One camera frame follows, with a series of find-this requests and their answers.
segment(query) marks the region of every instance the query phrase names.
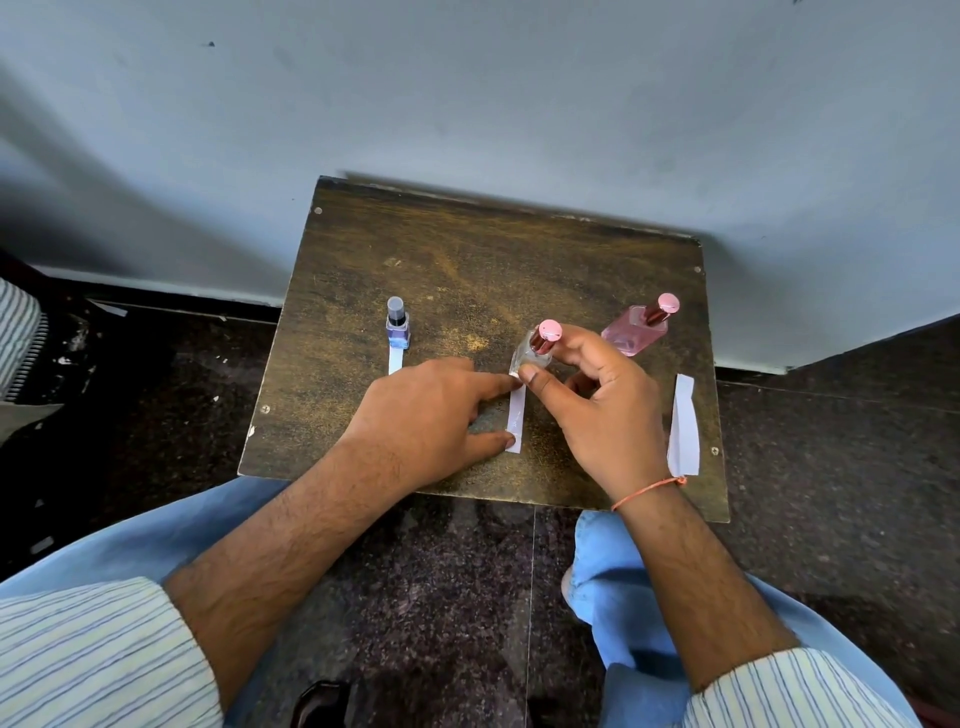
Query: wall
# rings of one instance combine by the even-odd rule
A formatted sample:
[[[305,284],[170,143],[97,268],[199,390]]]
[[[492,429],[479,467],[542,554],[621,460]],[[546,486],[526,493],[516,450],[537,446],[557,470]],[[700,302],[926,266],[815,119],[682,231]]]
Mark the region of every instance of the wall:
[[[0,201],[64,233],[17,250],[63,275],[276,303],[314,180],[352,170],[699,232],[720,363],[960,311],[953,0],[2,14]]]

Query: hand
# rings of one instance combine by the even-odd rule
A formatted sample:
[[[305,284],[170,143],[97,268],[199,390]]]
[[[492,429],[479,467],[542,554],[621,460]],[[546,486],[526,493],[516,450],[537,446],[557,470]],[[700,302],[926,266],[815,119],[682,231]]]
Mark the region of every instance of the hand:
[[[474,372],[466,358],[431,359],[384,376],[364,395],[339,443],[389,458],[397,486],[410,493],[514,443],[505,431],[469,434],[481,400],[516,389],[509,375]]]
[[[553,357],[579,367],[567,380],[533,364],[518,374],[564,431],[577,462],[611,500],[670,477],[660,388],[599,334],[564,324]],[[598,387],[589,399],[579,393]]]

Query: person's right hand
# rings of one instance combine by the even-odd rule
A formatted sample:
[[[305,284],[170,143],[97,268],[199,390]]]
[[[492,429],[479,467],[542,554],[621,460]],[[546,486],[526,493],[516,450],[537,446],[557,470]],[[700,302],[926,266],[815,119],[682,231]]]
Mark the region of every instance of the person's right hand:
[[[660,412],[660,387],[599,334],[564,324],[553,357],[579,367],[561,384],[533,364],[520,379],[564,431],[573,456],[611,500],[670,477]],[[598,387],[589,399],[577,394]]]

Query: wooden board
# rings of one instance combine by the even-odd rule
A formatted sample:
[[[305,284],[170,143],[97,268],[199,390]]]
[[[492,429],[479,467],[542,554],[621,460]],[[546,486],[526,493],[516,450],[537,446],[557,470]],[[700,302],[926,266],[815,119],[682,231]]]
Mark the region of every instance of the wooden board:
[[[627,305],[670,291],[680,297],[681,312],[637,361],[660,383],[667,429],[675,374],[694,377],[701,474],[690,478],[687,492],[708,520],[729,520],[696,241],[330,178],[318,182],[311,209],[240,474],[296,478],[336,442],[367,386],[386,374],[390,296],[400,296],[411,317],[405,364],[467,355],[478,370],[506,372],[517,341],[541,319],[600,330]],[[506,419],[504,399],[475,427],[502,429]],[[529,394],[520,454],[500,455],[430,492],[609,506]]]

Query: forearm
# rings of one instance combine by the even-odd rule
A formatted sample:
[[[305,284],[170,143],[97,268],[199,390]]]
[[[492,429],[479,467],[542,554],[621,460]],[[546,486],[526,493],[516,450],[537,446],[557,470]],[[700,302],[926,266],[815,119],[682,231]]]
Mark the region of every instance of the forearm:
[[[164,584],[228,708],[283,621],[395,501],[391,474],[350,444],[327,456]]]
[[[657,488],[618,513],[695,692],[740,665],[799,645],[676,487]]]

